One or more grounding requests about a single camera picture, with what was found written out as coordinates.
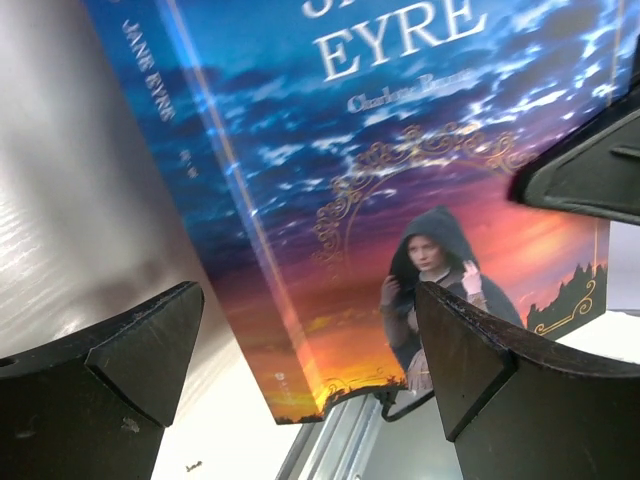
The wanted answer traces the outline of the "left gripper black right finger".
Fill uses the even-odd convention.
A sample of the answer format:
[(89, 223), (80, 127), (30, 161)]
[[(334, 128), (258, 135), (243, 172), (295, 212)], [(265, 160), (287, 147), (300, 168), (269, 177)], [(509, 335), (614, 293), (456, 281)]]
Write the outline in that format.
[(464, 478), (638, 478), (638, 365), (548, 340), (432, 282), (415, 300)]

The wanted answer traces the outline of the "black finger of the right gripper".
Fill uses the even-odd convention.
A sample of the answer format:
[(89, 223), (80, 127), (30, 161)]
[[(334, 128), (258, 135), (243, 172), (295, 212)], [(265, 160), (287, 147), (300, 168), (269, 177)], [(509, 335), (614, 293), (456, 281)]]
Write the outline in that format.
[(507, 198), (546, 210), (639, 222), (639, 109), (610, 107), (521, 167)]

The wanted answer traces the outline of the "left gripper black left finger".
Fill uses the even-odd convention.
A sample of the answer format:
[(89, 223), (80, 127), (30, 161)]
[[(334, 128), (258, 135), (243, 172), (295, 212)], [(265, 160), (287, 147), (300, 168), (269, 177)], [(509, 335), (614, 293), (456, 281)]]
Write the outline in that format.
[(148, 479), (172, 425), (204, 310), (182, 282), (1, 360), (4, 479)]

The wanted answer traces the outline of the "Jane Eyre book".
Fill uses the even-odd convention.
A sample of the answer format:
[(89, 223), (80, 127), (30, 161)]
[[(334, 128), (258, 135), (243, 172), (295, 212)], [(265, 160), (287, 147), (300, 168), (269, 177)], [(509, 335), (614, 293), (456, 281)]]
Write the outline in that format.
[(610, 225), (514, 173), (624, 95), (635, 1), (89, 1), (279, 424), (425, 391), (416, 286), (549, 339), (605, 312)]

